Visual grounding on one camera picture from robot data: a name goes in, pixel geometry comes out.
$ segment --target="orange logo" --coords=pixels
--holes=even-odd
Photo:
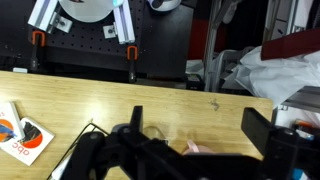
[[[26,122],[23,127],[23,131],[25,133],[25,138],[20,141],[22,146],[25,148],[36,148],[41,144],[43,136],[41,131],[36,126]]]
[[[4,126],[4,128],[8,128],[10,129],[11,131],[13,131],[13,126],[12,124],[5,120],[5,119],[0,119],[0,125]],[[0,142],[3,142],[7,137],[8,137],[8,133],[4,132],[4,133],[1,133],[0,132]]]

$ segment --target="white cloth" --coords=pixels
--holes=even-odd
[[[261,46],[240,61],[236,81],[252,94],[283,103],[304,86],[320,87],[320,51],[288,59],[261,61]]]
[[[198,60],[188,60],[186,67],[187,74],[198,74],[203,78],[204,75],[204,66],[201,59]]]
[[[313,123],[316,127],[320,128],[320,114],[319,113],[304,111],[304,114],[307,117],[306,119],[309,122]]]

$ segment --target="paper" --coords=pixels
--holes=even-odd
[[[198,74],[203,78],[204,66],[202,60],[188,60],[186,74]]]
[[[54,135],[30,118],[23,118],[21,124],[25,138],[19,141],[11,139],[1,149],[30,166]]]
[[[304,86],[320,87],[320,51],[288,59],[261,61],[261,47],[242,59],[236,81],[258,97],[273,100],[273,108]]]
[[[17,110],[12,102],[0,104],[0,147],[10,140],[24,138]]]

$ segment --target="screw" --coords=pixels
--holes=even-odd
[[[60,21],[59,23],[60,23],[60,25],[61,25],[61,26],[66,25],[66,23],[65,23],[65,22],[63,22],[63,21]]]
[[[97,133],[93,133],[93,134],[90,135],[91,139],[97,139],[97,137],[98,137]]]

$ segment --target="white plastic bag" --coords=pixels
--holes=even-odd
[[[288,59],[261,61],[261,46],[240,61],[236,81],[276,108],[304,86],[320,87],[320,51]]]

